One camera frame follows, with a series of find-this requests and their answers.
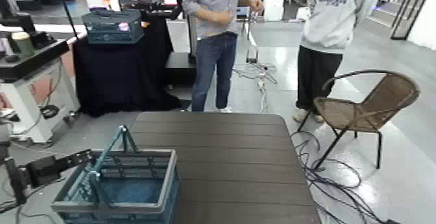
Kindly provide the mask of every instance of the man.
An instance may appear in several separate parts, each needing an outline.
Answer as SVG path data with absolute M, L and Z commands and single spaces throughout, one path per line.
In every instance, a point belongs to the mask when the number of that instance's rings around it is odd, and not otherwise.
M 192 111 L 204 111 L 208 90 L 217 66 L 217 97 L 215 105 L 221 112 L 227 107 L 230 77 L 236 57 L 236 8 L 250 6 L 261 12 L 260 0 L 183 0 L 184 11 L 197 22 L 197 78 L 193 87 Z
M 308 0 L 307 20 L 298 54 L 298 99 L 293 118 L 301 122 L 313 108 L 313 99 L 327 97 L 332 86 L 323 90 L 335 76 L 343 53 L 353 38 L 356 25 L 367 17 L 374 0 Z M 315 120 L 322 123 L 316 110 Z

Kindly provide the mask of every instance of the sneaker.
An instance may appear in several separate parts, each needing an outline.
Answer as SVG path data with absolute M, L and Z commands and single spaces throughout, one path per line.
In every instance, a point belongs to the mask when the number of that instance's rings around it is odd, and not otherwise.
M 315 115 L 314 118 L 317 123 L 324 123 L 324 118 L 322 118 L 322 116 Z
M 233 113 L 232 108 L 226 107 L 226 108 L 220 108 L 218 111 L 221 113 Z
M 307 110 L 304 110 L 302 108 L 298 108 L 294 115 L 292 116 L 292 118 L 294 119 L 294 121 L 296 122 L 303 122 L 304 118 L 307 116 L 309 112 Z

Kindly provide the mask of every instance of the black tablecloth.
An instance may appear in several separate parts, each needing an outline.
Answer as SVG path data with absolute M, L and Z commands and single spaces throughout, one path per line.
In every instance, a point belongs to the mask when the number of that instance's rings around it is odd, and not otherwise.
M 91 116 L 132 110 L 171 110 L 180 101 L 164 90 L 164 69 L 173 45 L 167 23 L 159 20 L 144 29 L 136 44 L 73 46 L 80 111 Z

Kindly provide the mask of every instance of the white wall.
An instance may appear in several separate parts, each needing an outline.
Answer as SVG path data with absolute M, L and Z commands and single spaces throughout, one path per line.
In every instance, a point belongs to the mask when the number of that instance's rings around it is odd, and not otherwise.
M 436 0 L 427 0 L 415 22 L 408 40 L 436 51 Z

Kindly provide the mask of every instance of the cup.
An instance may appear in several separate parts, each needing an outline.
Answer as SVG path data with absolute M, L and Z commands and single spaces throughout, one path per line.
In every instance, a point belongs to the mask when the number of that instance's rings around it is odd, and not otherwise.
M 14 32 L 12 39 L 19 47 L 20 53 L 25 56 L 31 56 L 35 50 L 33 48 L 32 40 L 27 32 Z

